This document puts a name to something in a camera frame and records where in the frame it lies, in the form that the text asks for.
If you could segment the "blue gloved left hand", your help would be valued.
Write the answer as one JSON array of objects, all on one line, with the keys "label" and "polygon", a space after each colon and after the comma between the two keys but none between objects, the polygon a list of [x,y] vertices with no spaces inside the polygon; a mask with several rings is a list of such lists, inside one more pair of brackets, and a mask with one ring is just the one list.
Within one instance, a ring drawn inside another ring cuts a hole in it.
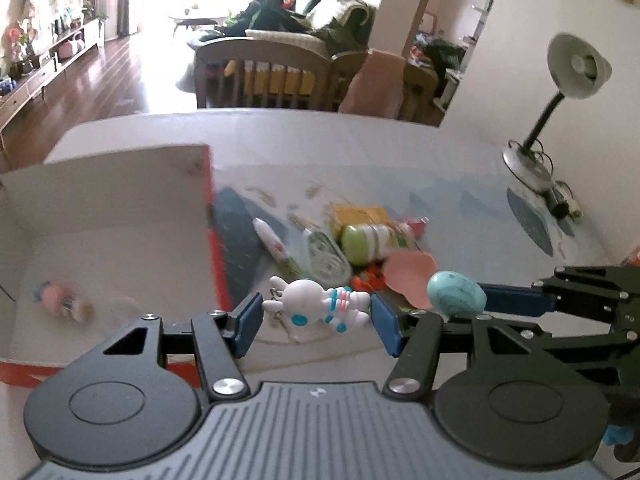
[{"label": "blue gloved left hand", "polygon": [[616,426],[608,425],[602,442],[606,446],[616,445],[638,445],[639,444],[639,427],[638,426]]}]

